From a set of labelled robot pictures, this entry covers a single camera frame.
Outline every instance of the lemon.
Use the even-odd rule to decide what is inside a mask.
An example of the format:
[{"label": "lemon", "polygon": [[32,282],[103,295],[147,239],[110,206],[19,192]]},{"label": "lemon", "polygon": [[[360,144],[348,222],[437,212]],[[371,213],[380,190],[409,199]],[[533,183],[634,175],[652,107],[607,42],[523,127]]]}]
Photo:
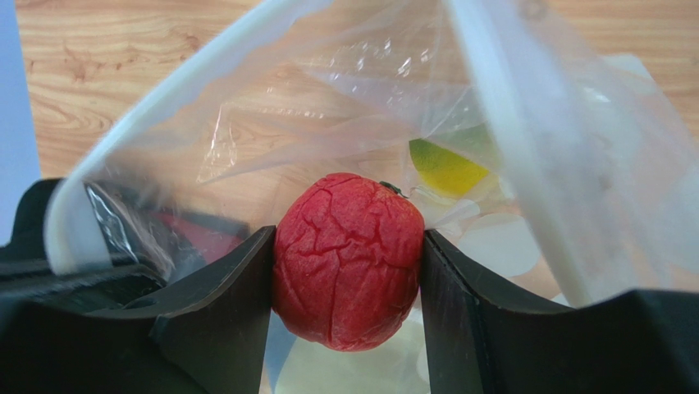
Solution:
[{"label": "lemon", "polygon": [[432,142],[412,140],[409,147],[420,178],[441,195],[459,198],[488,175],[486,168]]}]

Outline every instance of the transparent plastic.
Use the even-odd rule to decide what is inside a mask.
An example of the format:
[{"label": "transparent plastic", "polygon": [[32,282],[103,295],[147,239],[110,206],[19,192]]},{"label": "transparent plastic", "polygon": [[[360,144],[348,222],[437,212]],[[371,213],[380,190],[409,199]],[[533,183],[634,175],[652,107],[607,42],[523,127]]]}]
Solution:
[{"label": "transparent plastic", "polygon": [[[327,173],[354,172],[398,186],[430,228],[541,296],[697,290],[696,146],[629,64],[538,0],[267,0],[62,182],[49,262],[145,257],[174,282],[278,223]],[[236,235],[182,236],[192,215]],[[276,316],[268,338],[261,390],[429,392],[419,302],[361,354],[298,340]]]}]

